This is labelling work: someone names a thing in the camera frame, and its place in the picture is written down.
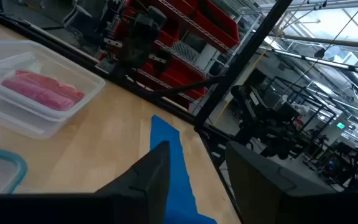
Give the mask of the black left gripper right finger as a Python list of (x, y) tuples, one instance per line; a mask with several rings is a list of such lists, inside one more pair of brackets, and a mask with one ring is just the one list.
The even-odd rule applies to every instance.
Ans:
[(245, 223), (314, 223), (311, 199), (335, 193), (235, 141), (226, 143), (226, 164)]

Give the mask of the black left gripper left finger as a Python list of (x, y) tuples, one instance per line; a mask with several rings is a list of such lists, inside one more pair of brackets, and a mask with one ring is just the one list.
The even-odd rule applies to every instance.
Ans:
[(95, 192), (110, 223), (163, 223), (170, 185), (170, 143), (162, 141)]

